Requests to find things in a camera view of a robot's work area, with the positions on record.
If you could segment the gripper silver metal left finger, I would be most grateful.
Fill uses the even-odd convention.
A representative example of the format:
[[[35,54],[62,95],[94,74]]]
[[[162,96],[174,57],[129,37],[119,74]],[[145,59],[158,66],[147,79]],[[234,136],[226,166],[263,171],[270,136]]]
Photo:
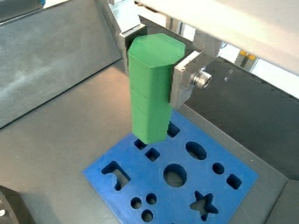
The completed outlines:
[[[129,73],[127,51],[130,42],[146,31],[137,12],[135,0],[107,0],[117,26],[117,43],[122,51],[126,73]]]

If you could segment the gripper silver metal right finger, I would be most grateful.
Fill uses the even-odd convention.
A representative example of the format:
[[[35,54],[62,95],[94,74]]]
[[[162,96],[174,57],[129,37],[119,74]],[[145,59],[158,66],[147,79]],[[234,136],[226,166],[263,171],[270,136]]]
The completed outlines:
[[[210,85],[211,75],[205,69],[219,56],[222,41],[197,30],[193,46],[195,50],[174,67],[170,104],[175,109],[191,98],[194,88]]]

